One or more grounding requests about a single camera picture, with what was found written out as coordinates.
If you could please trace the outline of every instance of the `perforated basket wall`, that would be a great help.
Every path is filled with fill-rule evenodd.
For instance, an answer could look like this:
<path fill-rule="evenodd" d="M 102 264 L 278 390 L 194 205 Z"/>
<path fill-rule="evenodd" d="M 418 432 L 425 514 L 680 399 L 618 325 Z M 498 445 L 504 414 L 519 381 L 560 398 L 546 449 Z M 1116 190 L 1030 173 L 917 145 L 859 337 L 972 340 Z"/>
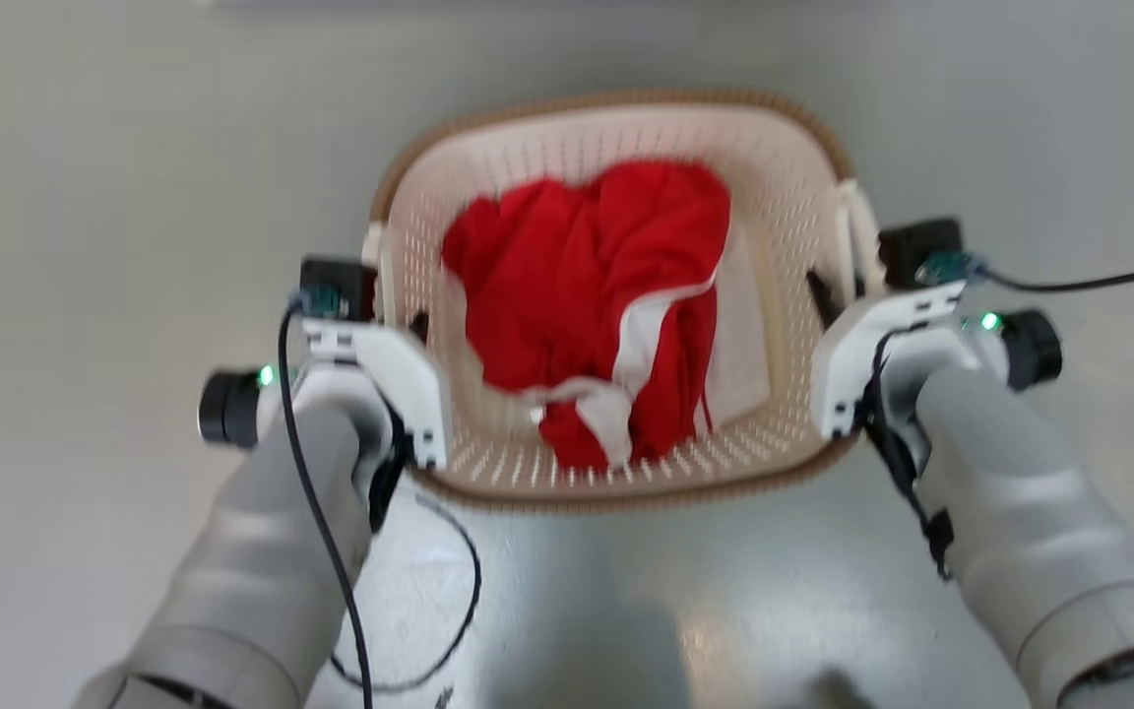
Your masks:
<path fill-rule="evenodd" d="M 486 387 L 467 345 L 459 287 L 440 265 L 447 226 L 479 194 L 553 176 L 577 183 L 636 158 L 705 162 L 744 220 L 764 311 L 772 396 L 741 421 L 685 441 L 661 461 L 564 470 L 530 408 Z M 379 309 L 390 323 L 429 314 L 428 349 L 450 381 L 454 446 L 445 492 L 570 508 L 744 492 L 824 470 L 852 444 L 813 428 L 810 363 L 822 323 L 805 273 L 840 272 L 847 157 L 815 117 L 769 93 L 652 91 L 573 99 L 442 126 L 407 149 L 375 197 L 382 228 Z"/>

